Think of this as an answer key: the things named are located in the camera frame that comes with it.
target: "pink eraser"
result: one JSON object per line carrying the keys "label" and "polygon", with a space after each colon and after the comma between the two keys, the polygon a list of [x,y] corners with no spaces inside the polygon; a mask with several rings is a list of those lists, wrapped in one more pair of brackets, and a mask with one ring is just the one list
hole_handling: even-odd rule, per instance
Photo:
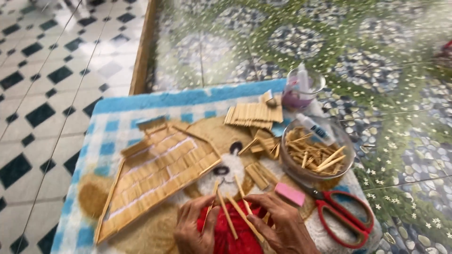
{"label": "pink eraser", "polygon": [[275,187],[275,192],[279,195],[282,195],[292,202],[296,203],[299,206],[303,206],[303,203],[305,202],[305,196],[303,192],[297,191],[296,189],[288,186],[284,183],[278,183]]}

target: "scissors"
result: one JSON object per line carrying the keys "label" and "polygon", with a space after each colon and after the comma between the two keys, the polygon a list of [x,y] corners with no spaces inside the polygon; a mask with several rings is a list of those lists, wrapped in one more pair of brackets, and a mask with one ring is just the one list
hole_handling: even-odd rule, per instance
{"label": "scissors", "polygon": [[[291,176],[299,186],[303,189],[306,194],[309,194],[311,197],[315,198],[315,204],[317,205],[317,210],[319,212],[320,221],[325,227],[328,234],[340,245],[351,248],[351,249],[359,249],[361,248],[369,238],[369,233],[373,228],[373,213],[369,206],[367,206],[361,199],[358,197],[351,195],[348,192],[343,191],[318,191],[314,187],[310,187],[305,184],[298,176],[296,176],[293,172],[289,170],[285,170],[285,172]],[[358,203],[362,208],[364,208],[366,212],[366,222],[362,222],[355,215],[353,215],[347,208],[342,206],[339,202],[335,201],[333,196],[342,196],[346,197],[348,200],[352,200],[355,203]],[[349,243],[341,240],[328,226],[325,220],[325,210],[329,211],[342,225],[351,230],[355,235],[357,240],[355,242]]]}

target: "red cloth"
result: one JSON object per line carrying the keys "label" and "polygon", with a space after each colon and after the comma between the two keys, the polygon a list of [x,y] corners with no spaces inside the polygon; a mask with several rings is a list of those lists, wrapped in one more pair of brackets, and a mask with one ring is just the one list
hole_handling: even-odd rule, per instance
{"label": "red cloth", "polygon": [[[248,214],[242,201],[238,202],[240,208],[245,214]],[[215,254],[263,254],[262,247],[256,239],[254,233],[248,227],[246,222],[240,217],[240,214],[230,204],[226,204],[226,208],[231,217],[234,228],[239,238],[234,240],[232,231],[227,223],[223,209],[218,213],[217,224],[215,225]],[[253,214],[257,214],[259,208],[253,210]],[[207,207],[201,210],[198,218],[198,231],[202,231],[204,221],[206,220]]]}

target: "bear eye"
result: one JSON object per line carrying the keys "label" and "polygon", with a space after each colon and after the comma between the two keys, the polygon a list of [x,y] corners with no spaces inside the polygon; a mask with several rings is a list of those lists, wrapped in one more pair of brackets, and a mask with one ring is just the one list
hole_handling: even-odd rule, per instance
{"label": "bear eye", "polygon": [[242,149],[243,149],[242,142],[236,141],[236,142],[232,143],[232,145],[229,147],[229,152],[233,155],[233,154],[237,154]]}
{"label": "bear eye", "polygon": [[229,173],[229,168],[225,166],[216,167],[213,169],[213,173],[216,175],[225,175]]}

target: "red scissors handle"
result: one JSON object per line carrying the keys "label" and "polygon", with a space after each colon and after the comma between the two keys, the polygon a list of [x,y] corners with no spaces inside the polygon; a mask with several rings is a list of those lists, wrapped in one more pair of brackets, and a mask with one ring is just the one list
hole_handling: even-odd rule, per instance
{"label": "red scissors handle", "polygon": [[[369,233],[373,228],[373,214],[370,208],[359,198],[342,191],[324,191],[322,194],[325,200],[316,200],[317,209],[319,211],[319,218],[325,227],[326,231],[331,237],[334,238],[339,244],[351,249],[361,248],[367,241]],[[346,208],[344,208],[340,203],[337,203],[331,196],[335,194],[340,194],[349,197],[350,199],[358,202],[366,211],[367,221],[362,222],[352,213],[350,213]],[[356,242],[344,242],[341,240],[328,226],[324,217],[324,210],[328,210],[337,220],[339,220],[344,226],[350,229],[356,234]]]}

